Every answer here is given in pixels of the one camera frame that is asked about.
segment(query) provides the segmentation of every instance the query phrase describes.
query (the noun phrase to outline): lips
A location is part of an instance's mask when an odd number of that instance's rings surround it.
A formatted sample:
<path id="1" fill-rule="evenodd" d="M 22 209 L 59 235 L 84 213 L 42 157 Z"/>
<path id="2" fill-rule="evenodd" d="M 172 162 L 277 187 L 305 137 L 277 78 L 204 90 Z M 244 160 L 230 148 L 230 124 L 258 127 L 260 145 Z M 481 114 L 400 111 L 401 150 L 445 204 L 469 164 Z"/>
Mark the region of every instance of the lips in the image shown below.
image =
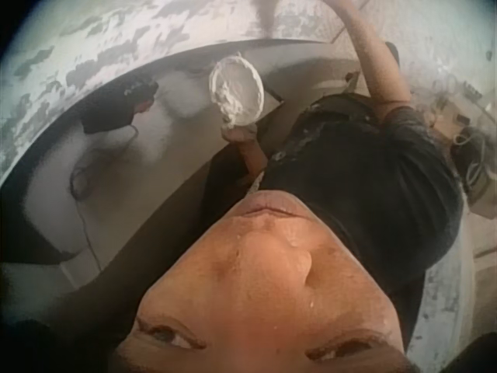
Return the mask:
<path id="1" fill-rule="evenodd" d="M 311 212 L 291 194 L 264 190 L 247 196 L 231 209 L 228 216 L 273 214 L 280 218 L 310 218 Z"/>

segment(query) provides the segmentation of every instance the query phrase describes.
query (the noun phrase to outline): white powder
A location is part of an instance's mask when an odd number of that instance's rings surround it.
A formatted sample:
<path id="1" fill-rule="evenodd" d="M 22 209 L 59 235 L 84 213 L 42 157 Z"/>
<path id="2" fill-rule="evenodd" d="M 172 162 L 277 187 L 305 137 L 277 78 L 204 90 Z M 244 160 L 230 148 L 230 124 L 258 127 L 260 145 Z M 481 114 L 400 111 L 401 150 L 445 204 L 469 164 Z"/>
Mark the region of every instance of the white powder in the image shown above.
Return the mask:
<path id="1" fill-rule="evenodd" d="M 225 58 L 210 75 L 210 98 L 219 106 L 228 126 L 252 124 L 264 106 L 262 80 L 244 58 Z"/>

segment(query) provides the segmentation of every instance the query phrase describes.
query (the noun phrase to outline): upper lip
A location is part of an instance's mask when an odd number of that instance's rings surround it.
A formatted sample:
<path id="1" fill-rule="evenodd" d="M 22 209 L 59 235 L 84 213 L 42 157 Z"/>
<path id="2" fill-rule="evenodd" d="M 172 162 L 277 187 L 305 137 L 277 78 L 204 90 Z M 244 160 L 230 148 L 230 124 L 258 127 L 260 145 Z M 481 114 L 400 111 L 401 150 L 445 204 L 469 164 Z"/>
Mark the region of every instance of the upper lip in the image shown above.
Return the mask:
<path id="1" fill-rule="evenodd" d="M 302 203 L 291 194 L 280 191 L 260 191 L 247 196 L 228 213 L 229 216 L 247 216 L 269 212 L 280 217 L 308 218 Z"/>

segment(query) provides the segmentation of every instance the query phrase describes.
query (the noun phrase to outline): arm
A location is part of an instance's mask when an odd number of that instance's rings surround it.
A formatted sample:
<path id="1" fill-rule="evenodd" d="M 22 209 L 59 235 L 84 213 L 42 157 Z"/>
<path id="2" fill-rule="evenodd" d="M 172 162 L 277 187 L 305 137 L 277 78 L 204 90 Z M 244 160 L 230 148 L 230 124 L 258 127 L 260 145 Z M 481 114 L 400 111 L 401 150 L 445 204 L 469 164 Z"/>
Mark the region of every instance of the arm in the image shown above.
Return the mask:
<path id="1" fill-rule="evenodd" d="M 397 61 L 373 27 L 350 0 L 324 0 L 342 19 L 359 57 L 375 112 L 383 119 L 392 110 L 408 106 L 411 93 Z"/>
<path id="2" fill-rule="evenodd" d="M 242 155 L 251 181 L 267 167 L 266 154 L 257 141 L 257 126 L 252 124 L 247 127 L 223 127 L 221 130 L 223 139 L 235 145 Z"/>

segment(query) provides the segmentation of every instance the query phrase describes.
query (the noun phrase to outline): black cable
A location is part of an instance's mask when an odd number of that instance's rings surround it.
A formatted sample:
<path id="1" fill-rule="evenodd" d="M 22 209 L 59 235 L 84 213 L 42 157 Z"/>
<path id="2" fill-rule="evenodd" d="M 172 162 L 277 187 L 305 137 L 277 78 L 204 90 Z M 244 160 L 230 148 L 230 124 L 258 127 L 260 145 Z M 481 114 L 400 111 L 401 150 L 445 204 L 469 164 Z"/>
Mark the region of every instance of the black cable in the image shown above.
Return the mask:
<path id="1" fill-rule="evenodd" d="M 103 174 L 105 170 L 107 170 L 115 161 L 119 160 L 124 153 L 130 148 L 133 142 L 137 139 L 140 131 L 133 125 L 131 127 L 134 129 L 134 134 L 130 140 L 120 149 L 117 155 L 111 155 L 105 149 L 91 149 L 89 152 L 84 153 L 81 158 L 76 162 L 75 167 L 72 170 L 71 176 L 69 178 L 69 191 L 75 200 L 76 211 L 78 212 L 79 219 L 82 223 L 83 233 L 85 234 L 86 244 L 90 252 L 92 253 L 93 259 L 95 260 L 96 266 L 99 268 L 99 271 L 102 272 L 102 264 L 99 261 L 98 256 L 96 255 L 95 249 L 93 248 L 92 240 L 89 237 L 88 226 L 86 224 L 85 216 L 83 215 L 79 204 L 86 200 L 92 194 L 93 188 L 95 187 L 96 180 Z M 106 163 L 101 163 L 100 158 L 93 159 L 87 166 L 80 166 L 83 160 L 88 155 L 93 153 L 100 154 L 101 158 L 107 158 Z M 92 175 L 93 169 L 96 169 L 96 174 Z M 76 187 L 75 183 L 78 179 L 84 180 L 85 187 L 80 190 Z"/>

